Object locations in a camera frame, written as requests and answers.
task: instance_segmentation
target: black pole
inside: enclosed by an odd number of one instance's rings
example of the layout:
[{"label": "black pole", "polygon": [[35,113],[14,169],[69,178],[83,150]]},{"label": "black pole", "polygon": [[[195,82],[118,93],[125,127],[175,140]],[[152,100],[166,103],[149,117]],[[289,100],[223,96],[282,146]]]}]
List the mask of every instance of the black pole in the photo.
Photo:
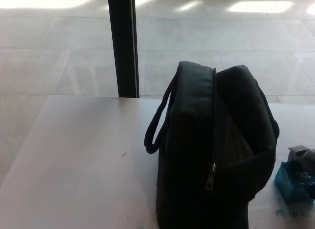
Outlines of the black pole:
[{"label": "black pole", "polygon": [[108,0],[119,97],[139,98],[135,0]]}]

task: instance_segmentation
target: black bag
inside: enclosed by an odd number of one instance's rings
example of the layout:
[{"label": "black bag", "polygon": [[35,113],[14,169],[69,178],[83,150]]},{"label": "black bag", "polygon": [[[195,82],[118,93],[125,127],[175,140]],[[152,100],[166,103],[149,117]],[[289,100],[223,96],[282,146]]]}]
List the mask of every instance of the black bag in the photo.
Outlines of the black bag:
[{"label": "black bag", "polygon": [[266,97],[247,67],[216,74],[180,62],[144,140],[148,153],[159,149],[159,227],[247,229],[248,202],[271,176],[278,136]]}]

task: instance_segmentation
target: zipper pull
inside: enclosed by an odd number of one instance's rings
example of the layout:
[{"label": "zipper pull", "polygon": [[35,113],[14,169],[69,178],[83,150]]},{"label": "zipper pull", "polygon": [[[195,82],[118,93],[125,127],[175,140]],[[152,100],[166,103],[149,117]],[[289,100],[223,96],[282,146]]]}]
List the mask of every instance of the zipper pull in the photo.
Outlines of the zipper pull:
[{"label": "zipper pull", "polygon": [[212,191],[216,170],[217,170],[216,164],[212,164],[206,183],[206,192]]}]

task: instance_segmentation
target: zipper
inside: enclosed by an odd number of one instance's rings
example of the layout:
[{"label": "zipper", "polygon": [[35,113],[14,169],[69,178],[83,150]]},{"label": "zipper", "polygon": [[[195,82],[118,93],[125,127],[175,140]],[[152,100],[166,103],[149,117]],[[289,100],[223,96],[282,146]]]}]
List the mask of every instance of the zipper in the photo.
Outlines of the zipper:
[{"label": "zipper", "polygon": [[217,170],[217,166],[214,163],[214,164],[212,164],[209,175],[208,175],[208,179],[207,179],[207,183],[206,183],[206,192],[212,191],[216,170]]},{"label": "zipper", "polygon": [[[211,123],[210,123],[210,127],[211,127],[211,132],[210,132],[210,136],[211,136],[211,144],[210,147],[212,148],[212,141],[213,141],[213,129],[214,129],[214,119],[215,119],[215,112],[216,112],[216,95],[217,95],[217,88],[216,88],[216,84],[217,84],[217,76],[216,76],[216,69],[214,68],[212,71],[212,97],[214,98],[214,100],[212,101],[212,105],[211,105]],[[206,192],[212,192],[212,188],[213,188],[213,182],[215,179],[215,174],[217,171],[217,166],[216,163],[213,162],[213,154],[212,154],[212,159],[210,161],[210,163],[213,163],[210,167],[210,172],[207,178],[207,182],[206,182],[206,188],[205,191]]]}]

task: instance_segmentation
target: black object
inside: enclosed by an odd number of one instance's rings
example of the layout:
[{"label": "black object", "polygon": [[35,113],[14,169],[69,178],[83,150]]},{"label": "black object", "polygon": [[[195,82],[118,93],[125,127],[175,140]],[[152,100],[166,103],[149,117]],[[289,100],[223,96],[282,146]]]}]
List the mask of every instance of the black object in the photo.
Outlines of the black object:
[{"label": "black object", "polygon": [[248,202],[272,173],[278,136],[266,97],[247,67],[216,74],[180,62],[144,140],[148,153],[159,149],[160,228],[247,229]]},{"label": "black object", "polygon": [[108,0],[119,97],[139,98],[135,0]]},{"label": "black object", "polygon": [[288,160],[295,162],[300,172],[307,172],[315,177],[315,149],[299,145],[290,147],[289,150]]}]

